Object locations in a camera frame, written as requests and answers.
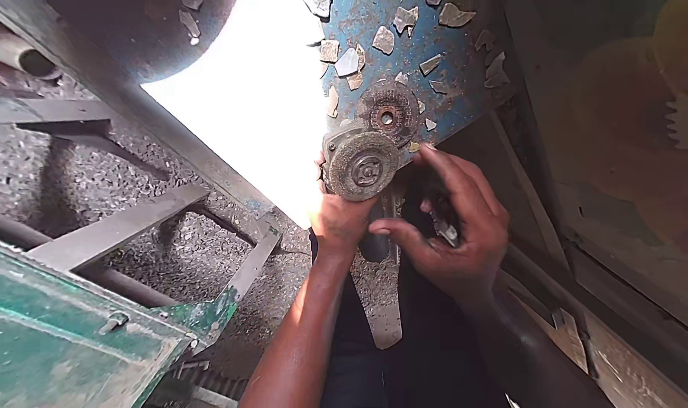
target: green painted metal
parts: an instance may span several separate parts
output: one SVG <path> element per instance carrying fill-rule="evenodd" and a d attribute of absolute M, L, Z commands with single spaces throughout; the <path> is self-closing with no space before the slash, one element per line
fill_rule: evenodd
<path fill-rule="evenodd" d="M 211 334 L 219 334 L 238 308 L 237 294 L 236 288 L 229 285 L 214 301 L 165 306 L 152 310 L 167 312 L 169 321 L 189 328 L 203 341 L 212 339 L 214 343 L 218 336 Z"/>
<path fill-rule="evenodd" d="M 113 314 L 128 321 L 101 334 Z M 0 407 L 141 406 L 188 332 L 0 243 Z"/>

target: grinder wheel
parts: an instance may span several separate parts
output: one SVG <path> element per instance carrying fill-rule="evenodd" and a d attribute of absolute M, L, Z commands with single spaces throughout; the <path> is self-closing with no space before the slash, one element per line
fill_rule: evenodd
<path fill-rule="evenodd" d="M 327 163 L 330 188 L 349 201 L 364 201 L 382 192 L 399 166 L 397 148 L 381 132 L 348 137 Z"/>
<path fill-rule="evenodd" d="M 359 98 L 357 121 L 389 137 L 397 148 L 419 131 L 419 103 L 412 90 L 395 80 L 372 84 Z"/>

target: bright light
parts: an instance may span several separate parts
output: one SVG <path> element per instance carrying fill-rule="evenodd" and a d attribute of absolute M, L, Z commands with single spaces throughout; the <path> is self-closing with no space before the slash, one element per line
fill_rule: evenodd
<path fill-rule="evenodd" d="M 198 61 L 142 86 L 302 228 L 326 133 L 318 25 L 301 0 L 236 2 Z"/>

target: pipe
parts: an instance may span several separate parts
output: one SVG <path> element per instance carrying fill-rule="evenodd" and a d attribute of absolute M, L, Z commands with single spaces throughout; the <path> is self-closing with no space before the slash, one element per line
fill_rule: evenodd
<path fill-rule="evenodd" d="M 62 76 L 62 71 L 52 61 L 1 24 L 0 62 L 39 79 L 49 80 Z"/>
<path fill-rule="evenodd" d="M 30 250 L 53 239 L 0 214 L 0 240 L 23 250 Z M 180 303 L 114 269 L 100 270 L 99 267 L 91 267 L 76 274 L 145 307 L 172 306 Z"/>

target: grinder handle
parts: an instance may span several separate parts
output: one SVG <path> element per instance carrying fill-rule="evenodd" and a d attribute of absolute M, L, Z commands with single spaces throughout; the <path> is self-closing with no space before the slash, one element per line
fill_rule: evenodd
<path fill-rule="evenodd" d="M 385 218 L 385 209 L 380 199 L 376 200 L 369 211 L 369 224 L 380 218 Z M 385 235 L 374 235 L 367 232 L 359 242 L 361 255 L 369 262 L 382 262 L 389 254 L 389 238 Z"/>

